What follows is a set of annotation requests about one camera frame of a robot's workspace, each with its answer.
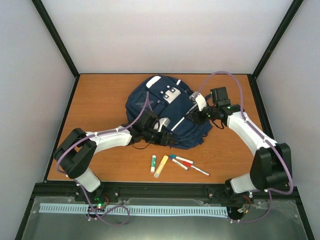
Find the navy blue backpack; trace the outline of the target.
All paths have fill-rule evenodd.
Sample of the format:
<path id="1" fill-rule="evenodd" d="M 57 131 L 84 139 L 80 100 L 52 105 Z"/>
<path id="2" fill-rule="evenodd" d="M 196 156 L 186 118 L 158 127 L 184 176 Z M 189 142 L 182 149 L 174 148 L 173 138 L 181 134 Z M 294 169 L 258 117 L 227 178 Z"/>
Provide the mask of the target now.
<path id="1" fill-rule="evenodd" d="M 213 128 L 208 120 L 194 124 L 185 115 L 198 106 L 190 99 L 194 92 L 180 79 L 166 75 L 154 75 L 143 81 L 127 98 L 126 116 L 131 123 L 146 111 L 160 119 L 169 118 L 166 127 L 176 140 L 170 148 L 188 150 L 201 145 Z"/>

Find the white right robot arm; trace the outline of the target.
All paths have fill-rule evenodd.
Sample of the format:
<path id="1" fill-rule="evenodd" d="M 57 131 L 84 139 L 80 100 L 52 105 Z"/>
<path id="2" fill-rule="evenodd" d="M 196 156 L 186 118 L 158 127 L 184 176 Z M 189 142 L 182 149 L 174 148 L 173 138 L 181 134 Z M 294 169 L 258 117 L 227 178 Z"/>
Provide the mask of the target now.
<path id="1" fill-rule="evenodd" d="M 206 120 L 220 120 L 223 126 L 234 131 L 253 155 L 250 172 L 225 181 L 225 196 L 233 199 L 245 192 L 275 192 L 290 195 L 294 190 L 291 175 L 291 149 L 278 143 L 259 129 L 241 104 L 232 104 L 225 87 L 211 89 L 213 105 L 194 92 L 189 97 L 195 103 L 186 117 L 195 124 Z"/>

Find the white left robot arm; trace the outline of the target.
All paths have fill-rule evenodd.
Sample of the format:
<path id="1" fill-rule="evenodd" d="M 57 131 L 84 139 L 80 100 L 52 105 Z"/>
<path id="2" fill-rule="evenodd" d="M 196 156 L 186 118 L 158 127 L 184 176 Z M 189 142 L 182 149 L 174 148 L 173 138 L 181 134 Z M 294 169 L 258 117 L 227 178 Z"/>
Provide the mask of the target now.
<path id="1" fill-rule="evenodd" d="M 151 111 L 141 113 L 131 123 L 99 132 L 85 132 L 75 128 L 55 150 L 56 167 L 84 187 L 92 201 L 103 198 L 104 188 L 100 179 L 89 168 L 94 154 L 115 147 L 133 145 L 142 140 L 149 144 L 172 147 L 177 143 L 166 129 L 170 120 L 159 118 Z"/>

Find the green-capped white marker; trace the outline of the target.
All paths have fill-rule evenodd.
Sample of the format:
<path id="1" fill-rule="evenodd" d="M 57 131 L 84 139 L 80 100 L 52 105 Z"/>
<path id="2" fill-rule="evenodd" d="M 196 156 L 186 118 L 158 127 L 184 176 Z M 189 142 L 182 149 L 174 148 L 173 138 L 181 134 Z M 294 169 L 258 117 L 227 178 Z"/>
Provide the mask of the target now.
<path id="1" fill-rule="evenodd" d="M 191 164 L 191 165 L 194 164 L 194 161 L 189 160 L 189 159 L 186 159 L 186 158 L 183 158 L 183 157 L 180 157 L 180 156 L 176 156 L 176 155 L 174 155 L 174 154 L 171 154 L 170 157 L 172 157 L 172 158 L 174 158 L 174 159 L 176 159 L 176 160 L 180 160 L 180 161 L 189 163 L 189 164 Z"/>

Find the white green glue stick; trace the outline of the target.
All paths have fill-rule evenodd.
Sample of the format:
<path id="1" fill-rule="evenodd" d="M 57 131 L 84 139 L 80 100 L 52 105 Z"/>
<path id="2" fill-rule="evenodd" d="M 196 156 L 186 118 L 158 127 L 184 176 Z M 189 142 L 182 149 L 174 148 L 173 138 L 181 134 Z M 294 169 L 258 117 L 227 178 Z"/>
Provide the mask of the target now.
<path id="1" fill-rule="evenodd" d="M 157 156 L 156 155 L 152 155 L 151 157 L 151 165 L 150 165 L 150 172 L 154 173 L 156 170 L 156 161 L 157 161 Z"/>

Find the yellow highlighter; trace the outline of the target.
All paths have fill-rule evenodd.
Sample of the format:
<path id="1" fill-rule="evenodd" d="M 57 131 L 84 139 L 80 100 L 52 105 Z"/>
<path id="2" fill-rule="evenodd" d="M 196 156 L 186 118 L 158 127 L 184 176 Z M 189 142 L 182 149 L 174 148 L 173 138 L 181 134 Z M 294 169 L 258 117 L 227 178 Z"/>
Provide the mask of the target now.
<path id="1" fill-rule="evenodd" d="M 169 157 L 167 155 L 164 155 L 163 158 L 161 159 L 157 169 L 155 170 L 155 173 L 154 173 L 154 177 L 155 178 L 158 178 L 162 172 L 162 170 L 164 169 L 167 161 L 168 161 Z"/>

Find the purple-capped white marker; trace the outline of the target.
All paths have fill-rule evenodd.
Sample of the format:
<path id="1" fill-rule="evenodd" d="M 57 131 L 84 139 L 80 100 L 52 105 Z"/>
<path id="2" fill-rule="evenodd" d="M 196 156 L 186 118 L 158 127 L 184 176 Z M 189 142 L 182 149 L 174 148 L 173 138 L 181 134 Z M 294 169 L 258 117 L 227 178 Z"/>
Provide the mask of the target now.
<path id="1" fill-rule="evenodd" d="M 169 159 L 175 163 L 176 165 L 178 165 L 179 167 L 183 168 L 184 170 L 188 171 L 189 168 L 187 166 L 185 166 L 183 163 L 179 162 L 178 160 L 176 160 L 175 158 L 173 158 L 172 156 L 169 156 Z"/>

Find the red-capped white marker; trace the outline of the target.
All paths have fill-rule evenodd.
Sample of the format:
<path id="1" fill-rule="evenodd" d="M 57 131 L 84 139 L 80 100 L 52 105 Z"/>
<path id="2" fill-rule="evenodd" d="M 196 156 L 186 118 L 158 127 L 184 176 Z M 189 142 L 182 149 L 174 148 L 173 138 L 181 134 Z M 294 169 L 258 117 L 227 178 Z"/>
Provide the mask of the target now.
<path id="1" fill-rule="evenodd" d="M 188 166 L 188 167 L 192 167 L 192 166 L 193 166 L 191 163 L 186 162 L 186 161 L 184 161 L 183 164 L 186 165 L 186 166 Z"/>

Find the red-capped white pen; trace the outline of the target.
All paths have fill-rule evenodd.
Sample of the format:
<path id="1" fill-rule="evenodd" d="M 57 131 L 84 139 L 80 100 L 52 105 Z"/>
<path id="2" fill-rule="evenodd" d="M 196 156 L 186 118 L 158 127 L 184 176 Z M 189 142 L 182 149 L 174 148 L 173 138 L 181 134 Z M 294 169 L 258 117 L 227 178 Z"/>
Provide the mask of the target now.
<path id="1" fill-rule="evenodd" d="M 206 176 L 210 176 L 210 174 L 209 174 L 208 172 L 203 171 L 203 170 L 201 170 L 200 168 L 198 168 L 198 167 L 196 167 L 196 166 L 194 166 L 194 165 L 192 165 L 192 164 L 188 164 L 188 167 L 190 167 L 190 168 L 192 168 L 192 169 L 195 169 L 196 171 L 198 171 L 198 172 L 200 172 L 200 173 L 202 173 L 202 174 L 204 174 L 204 175 L 206 175 Z"/>

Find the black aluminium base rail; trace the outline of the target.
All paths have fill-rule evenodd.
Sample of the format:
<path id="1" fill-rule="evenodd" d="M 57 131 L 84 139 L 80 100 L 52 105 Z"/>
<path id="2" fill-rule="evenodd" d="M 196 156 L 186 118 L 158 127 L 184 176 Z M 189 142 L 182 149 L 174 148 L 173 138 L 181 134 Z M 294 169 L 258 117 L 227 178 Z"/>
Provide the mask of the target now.
<path id="1" fill-rule="evenodd" d="M 141 183 L 141 182 L 103 182 L 94 192 L 89 192 L 92 203 L 117 203 L 131 198 L 145 199 L 193 199 L 210 204 L 241 204 L 245 197 L 267 199 L 264 191 L 244 192 L 234 195 L 230 200 L 225 194 L 224 184 L 200 183 Z M 46 181 L 35 184 L 32 194 L 35 197 L 74 197 L 78 202 L 86 202 L 80 186 L 71 181 Z"/>

